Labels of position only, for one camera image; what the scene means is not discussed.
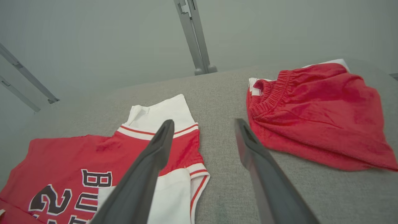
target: gray table surface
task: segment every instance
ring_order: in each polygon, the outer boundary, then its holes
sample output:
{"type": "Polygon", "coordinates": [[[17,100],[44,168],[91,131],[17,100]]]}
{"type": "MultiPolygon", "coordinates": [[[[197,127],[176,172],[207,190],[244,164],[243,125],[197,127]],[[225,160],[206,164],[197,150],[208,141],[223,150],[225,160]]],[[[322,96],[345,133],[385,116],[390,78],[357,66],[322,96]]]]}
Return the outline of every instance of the gray table surface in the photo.
{"type": "MultiPolygon", "coordinates": [[[[379,91],[384,132],[398,155],[398,82],[368,63],[346,62],[352,73],[361,75],[367,85],[379,91]]],[[[254,192],[249,173],[240,164],[233,119],[247,120],[245,101],[250,77],[276,79],[280,70],[294,68],[251,67],[131,86],[82,96],[78,101],[62,100],[41,110],[0,146],[0,188],[11,169],[26,156],[30,140],[87,134],[111,136],[126,121],[132,105],[150,106],[182,93],[199,123],[200,153],[211,174],[198,202],[196,223],[257,224],[254,192]]],[[[344,172],[285,153],[272,155],[321,223],[398,223],[398,173],[374,169],[344,172]]]]}

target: red and white jersey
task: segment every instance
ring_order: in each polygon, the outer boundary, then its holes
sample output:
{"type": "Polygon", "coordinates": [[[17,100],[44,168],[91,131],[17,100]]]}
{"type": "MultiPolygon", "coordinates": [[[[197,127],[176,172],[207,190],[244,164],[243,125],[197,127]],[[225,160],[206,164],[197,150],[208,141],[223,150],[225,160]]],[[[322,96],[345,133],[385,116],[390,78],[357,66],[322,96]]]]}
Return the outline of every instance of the red and white jersey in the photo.
{"type": "Polygon", "coordinates": [[[112,137],[32,140],[0,193],[0,223],[88,223],[167,119],[173,119],[175,134],[148,223],[193,224],[210,175],[198,152],[198,124],[181,94],[150,107],[133,106],[112,137]]]}

